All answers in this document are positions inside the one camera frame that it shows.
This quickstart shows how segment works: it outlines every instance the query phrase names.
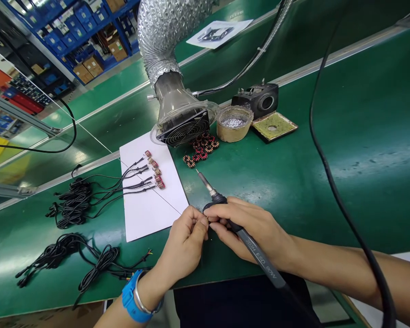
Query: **soldering iron cable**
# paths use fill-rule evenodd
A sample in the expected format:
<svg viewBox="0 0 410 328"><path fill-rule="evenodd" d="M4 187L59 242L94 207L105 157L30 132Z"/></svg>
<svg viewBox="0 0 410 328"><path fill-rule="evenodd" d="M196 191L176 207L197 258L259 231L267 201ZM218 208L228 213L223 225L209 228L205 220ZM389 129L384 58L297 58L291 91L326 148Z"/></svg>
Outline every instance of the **soldering iron cable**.
<svg viewBox="0 0 410 328"><path fill-rule="evenodd" d="M257 52L255 53L255 55L248 62L248 64L241 70L240 73L238 73L235 77L233 77L228 82L226 82L226 83L224 83L224 84L222 84L218 87L215 87L215 88L212 88L212 89L207 89L207 90L202 90L202 91L196 91L196 92L193 92L193 95L198 97L198 96L206 96L206 95L218 92L218 91L220 91L222 89L225 89L226 87L230 86L235 81L237 81L240 77L245 75L247 73L247 71L250 70L250 68L252 66L254 66L260 60L261 56L266 52L266 50L270 46L270 43L272 42L273 38L275 37L277 32L280 30L280 28L282 26L282 23L283 23L284 19L286 18L288 11L290 10L290 6L292 5L292 2L293 2L293 0L281 0L281 3L279 5L279 9L278 9L278 12L277 12L277 15L276 15L275 23L274 23L271 31L269 32L268 36L264 40L262 46L258 47Z"/></svg>
<svg viewBox="0 0 410 328"><path fill-rule="evenodd" d="M395 304L394 304L392 295L391 295L390 290L389 290L389 286L387 285L384 274L381 271L381 268L380 268L380 266L379 266L379 264L378 264L378 262L377 262L377 260L374 256L373 252L371 251L370 248L368 248L366 246L365 241L363 240L363 238L358 233L357 228L355 227L354 222L351 219L351 216L348 213L348 210L346 209L345 204L342 201L342 198L340 197L340 193L339 193L339 191L337 189L337 186L334 182L333 174L331 173L329 163L327 161L327 158L326 158L325 154L323 153L323 150L322 150L322 148L319 144L319 141L316 137L316 133L315 133L314 127L313 127L314 100L315 100L316 94L318 92L320 76L321 76L321 73L323 72L323 69L324 69L324 67L326 65L326 62L328 60L328 56L331 52L333 38L336 35L336 32L337 32L338 27L339 27L344 15L345 15L345 12L350 7L350 3L351 3L351 1L348 0L347 4L343 7L343 12L341 14L341 18L338 20L338 22L337 22L337 24L334 28L334 31L333 31L333 34L332 34L331 39L329 41L328 47L327 47L327 49L325 51L325 54L323 56L322 63L321 63L320 68L319 68L318 76L316 77L316 82L314 84L314 91L313 91L313 95L312 95L312 99L311 99L311 105L310 105L310 111L309 111L309 127L310 127L310 133L311 133L314 145L315 145L316 150L318 151L319 156L322 160L322 164L323 164L323 167L325 169L325 173L327 175L327 179L328 179L329 185L331 187L331 191L334 195L334 198L336 199L337 205L339 206L339 208L340 208L343 216L345 217L349 227L351 228L352 232L354 233L355 238L358 240L361 248L363 249L364 254L366 255L366 257L368 259L369 266L370 266L370 268L371 268L371 270L374 274L375 280L377 282L378 289L379 289L379 292L381 294L381 302L382 302L383 312L384 312L382 328L393 328L393 327L396 327L396 310L395 310Z"/></svg>

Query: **black wire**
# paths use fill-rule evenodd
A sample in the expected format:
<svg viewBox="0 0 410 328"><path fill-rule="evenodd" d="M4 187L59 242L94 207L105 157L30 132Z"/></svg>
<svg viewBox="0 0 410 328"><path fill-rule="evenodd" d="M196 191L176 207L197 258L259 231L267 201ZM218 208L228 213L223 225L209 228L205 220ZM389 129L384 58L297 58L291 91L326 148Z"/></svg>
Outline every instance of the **black wire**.
<svg viewBox="0 0 410 328"><path fill-rule="evenodd" d="M281 0L281 2L280 2L280 4L279 4L279 7L278 7L277 14L275 15L275 19L273 20L272 26L271 26L271 28L270 28L270 31L269 31L269 33L267 34L267 36L266 36L266 38L264 39L264 41L263 41L263 43L261 44L261 46L257 49L257 51L256 51L256 53L254 54L254 56L252 56L252 58L250 59L250 61L245 65L245 67L240 71L240 73L238 73L238 74L235 76L235 78L233 78L233 80L232 80L228 85L226 85L224 88L229 87L229 86L232 85L235 81L237 81L237 80L240 78L240 76L244 74L244 72L246 71L246 69L247 69L247 68L249 67L249 65L254 61L254 59L258 56L258 54L262 51L262 49L264 48L264 45L265 45L267 39L269 38L270 34L272 33L273 28L275 27L275 24L277 23L277 21L278 21L280 15L281 15L281 12L282 12L282 10L283 10L283 8L284 8L284 2L285 2L285 1L286 1L286 0ZM215 87L215 88L212 88L212 89L207 89L207 90L199 91L199 92L197 93L197 97L199 97L199 96L206 96L206 95L209 95L209 94L213 94L213 93L215 93L215 92L217 92L217 91L223 90L224 88L219 89L219 87Z"/></svg>
<svg viewBox="0 0 410 328"><path fill-rule="evenodd" d="M68 146L66 146L64 149L61 150L40 150L40 149L33 149L33 148L25 148L25 147L18 147L18 146L10 146L10 145L0 145L1 148L12 148L12 149L21 149L21 150L29 150L29 151L34 151L37 153L47 153L47 154L56 154L56 153L62 153L63 151L66 151L67 149L69 149L73 143L76 140L77 137L77 129L76 129L76 122L74 119L74 115L72 110L70 109L70 107L65 103L65 101L63 101L62 99L59 99L61 101L61 103L63 103L65 105L65 107L67 108L68 112L70 113L70 116L72 117L72 124L73 124L73 131L74 131L74 135L73 135L73 140L69 143Z"/></svg>
<svg viewBox="0 0 410 328"><path fill-rule="evenodd" d="M156 186L154 185L154 186L151 186L151 187L148 187L148 188L141 189L141 190L139 190L139 191L130 191L130 192L127 192L127 193L123 193L123 194L121 194L120 196L115 197L115 198L111 199L109 202L105 203L105 204L102 206L102 208L99 210L99 212L96 213L96 215L87 217L87 219L94 219L95 217L97 217L97 216L100 214L100 212L105 208L106 205L108 205L109 203L112 203L113 201L119 199L120 197L123 197L124 195L128 195L128 194L139 194L139 193L142 193L142 192L146 192L146 191L148 191L148 190L150 190L150 189L153 189L153 188L155 188L155 187L156 187Z"/></svg>
<svg viewBox="0 0 410 328"><path fill-rule="evenodd" d="M49 208L50 212L46 214L46 217L54 217L55 218L55 223L58 229L67 229L71 225L81 225L84 224L87 219L94 219L96 218L101 211L104 209L105 206L107 206L109 203L112 201L120 198L122 195L119 197L116 197L107 203L105 203L102 208L97 212L96 215L93 216L87 216L86 213L93 207L98 204L100 204L102 201L111 198L115 193L122 191L122 190L132 190L132 189L137 189L141 187L145 187L149 185L151 182L150 180L152 177L147 178L146 180L142 180L140 183L129 186L129 187L123 187L120 188L119 185L122 180L132 178L138 174L142 174L143 172L149 170L149 167L147 165L137 168L139 171L136 171L137 169L133 169L132 167L137 165L143 160L141 158L137 162L133 163L131 166L128 167L128 169L122 174L121 177L111 177L107 175L102 175L102 174L93 174L90 175L86 178L77 178L75 179L72 183L70 183L70 189L60 195L58 193L55 193L54 195L59 196L59 200L62 200L61 203L56 203L54 202L52 206ZM81 165L77 165L75 169L72 171L72 178L74 178L74 172L81 167ZM126 177L126 175L129 172L134 172L131 176ZM108 191L99 191L96 193L92 192L91 186L93 184L99 185L103 190L107 190L108 188L103 188L98 182L87 182L86 180L88 178L94 177L94 176L103 176L107 178L112 178L112 179L118 179L118 182L112 186L110 190ZM149 189L154 188L155 186L144 188L140 191L135 191L131 192L133 194L138 194L141 192L145 192ZM95 195L100 195L100 194L105 194L101 198L96 198L94 197ZM97 201L95 203L91 203L92 199L96 199Z"/></svg>
<svg viewBox="0 0 410 328"><path fill-rule="evenodd" d="M314 132L314 127L313 127L313 109L314 109L314 99L316 97L316 94L318 92L318 85L319 85L319 79L321 76L321 73L323 72L323 68L325 67L325 64L327 62L328 56L331 52L331 46L332 46L332 42L333 42L333 38L336 35L337 29L343 19L343 16L345 14L345 11L348 9L349 4L351 1L348 1L348 3L346 4L346 6L344 6L344 10L342 12L341 18L339 19L339 21L337 22L333 34L331 36L331 39L329 41L327 50L325 51L325 55L323 56L322 59L322 63L320 65L319 68L319 73L318 76L316 78L316 82L314 85L314 91L313 91L313 96L312 96L312 100L311 100L311 105L310 105L310 116L309 116L309 125L310 125L310 133L314 142L314 145L316 146L316 149L319 153L319 156L322 160L322 164L323 167L325 168L325 173L327 175L328 178L328 182L329 185L331 187L331 191L334 195L334 198L336 199L337 205L339 206L343 216L345 217L349 227L351 228L352 232L355 235L355 238L357 238L361 248L363 249L370 268L372 270L372 272L374 273L374 277L375 280L377 281L377 285L379 288L379 292L381 294L381 300L382 300L382 305L383 305L383 311L384 311L384 315L383 315L383 328L392 328L392 327L396 327L396 310L395 310L395 304L392 298L392 295L390 294L390 290L389 290L389 286L387 285L386 279L383 275L383 272L381 271L381 268L379 267L379 264L374 256L374 254L372 253L372 251L366 246L366 243L364 242L363 238L360 236L360 234L357 231L357 228L355 227L353 220L351 219L351 216L349 215L348 211L346 210L346 207L342 201L342 198L340 197L339 191L337 189L337 186L334 182L334 178L333 175L331 173L331 169L329 167L327 158L325 156L325 154L322 151L322 148L318 142L318 138L316 137L316 134Z"/></svg>
<svg viewBox="0 0 410 328"><path fill-rule="evenodd" d="M87 248L90 254L96 259L96 263L88 260L83 254L83 248ZM84 292L86 292L90 285L97 279L97 277L103 273L108 272L112 276L121 280L126 280L128 276L132 275L136 267L145 262L147 257L151 254L151 249L141 257L136 263L131 266L122 266L116 263L118 256L120 255L120 248L106 245L102 252L96 248L91 247L85 238L77 233L69 233L59 236L55 244L51 244L45 248L40 256L29 266L21 270L15 275L15 278L21 277L26 274L24 278L17 282L17 286L23 288L34 277L36 272L43 269L56 269L64 259L69 255L79 252L81 258L93 268L84 276L79 284L78 291L79 296L74 303L75 308ZM149 270L151 267L142 268L142 270Z"/></svg>

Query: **person's left hand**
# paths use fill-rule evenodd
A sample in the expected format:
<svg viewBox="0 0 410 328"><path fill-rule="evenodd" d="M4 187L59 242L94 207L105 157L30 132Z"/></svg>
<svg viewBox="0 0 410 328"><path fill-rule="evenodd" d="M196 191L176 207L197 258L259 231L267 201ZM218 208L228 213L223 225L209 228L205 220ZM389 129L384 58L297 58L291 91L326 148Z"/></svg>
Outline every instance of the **person's left hand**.
<svg viewBox="0 0 410 328"><path fill-rule="evenodd" d="M202 244L208 240L208 219L188 206L173 223L163 253L155 268L163 272L171 288L192 273L199 264Z"/></svg>

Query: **white paper sheet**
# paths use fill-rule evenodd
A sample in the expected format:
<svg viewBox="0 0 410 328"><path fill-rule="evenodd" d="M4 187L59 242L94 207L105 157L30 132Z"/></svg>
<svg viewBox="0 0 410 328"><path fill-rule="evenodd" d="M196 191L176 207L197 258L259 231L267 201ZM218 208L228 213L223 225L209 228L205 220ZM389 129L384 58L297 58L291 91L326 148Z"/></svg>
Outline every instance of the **white paper sheet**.
<svg viewBox="0 0 410 328"><path fill-rule="evenodd" d="M238 33L243 31L253 20L244 20L241 22L227 22L221 20L215 20L208 24L200 32L193 35L187 40L187 43L194 46L203 48L216 49L225 42L228 42L231 38L235 37ZM204 40L204 36L213 36L217 40Z"/></svg>
<svg viewBox="0 0 410 328"><path fill-rule="evenodd" d="M126 241L134 241L172 226L173 222L188 206L187 197L169 148L154 144L150 140L150 132L120 147L122 174L130 165L142 157L144 157L144 160L134 167L142 167L148 164L147 156L144 154L146 150L152 153L152 158L158 163L161 178L166 187L163 190L156 187L141 194L124 195ZM149 168L149 171L138 176L124 179L123 187L136 185L142 180L153 176L152 166L149 165ZM124 190L123 194L136 190Z"/></svg>

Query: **black pants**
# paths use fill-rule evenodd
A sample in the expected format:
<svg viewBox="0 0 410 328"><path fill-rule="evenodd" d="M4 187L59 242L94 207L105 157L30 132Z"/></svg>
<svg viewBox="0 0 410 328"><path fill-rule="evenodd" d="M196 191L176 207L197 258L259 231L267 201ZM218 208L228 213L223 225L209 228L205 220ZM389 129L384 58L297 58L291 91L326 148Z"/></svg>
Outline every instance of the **black pants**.
<svg viewBox="0 0 410 328"><path fill-rule="evenodd" d="M317 319L305 281L281 274L302 306ZM176 289L174 300L181 328L313 326L264 275Z"/></svg>

